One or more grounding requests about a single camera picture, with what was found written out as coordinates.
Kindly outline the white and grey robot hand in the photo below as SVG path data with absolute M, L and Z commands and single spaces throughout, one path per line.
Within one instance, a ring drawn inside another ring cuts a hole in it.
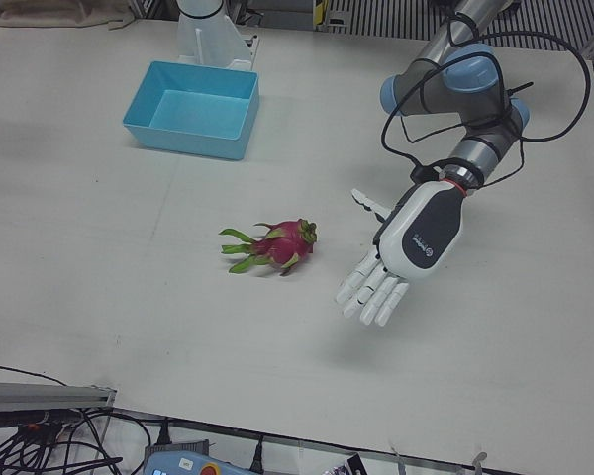
M 442 264 L 459 239 L 466 191 L 452 180 L 430 181 L 411 187 L 392 209 L 357 189 L 351 195 L 381 226 L 370 251 L 343 281 L 336 302 L 345 317 L 383 327 L 410 284 Z

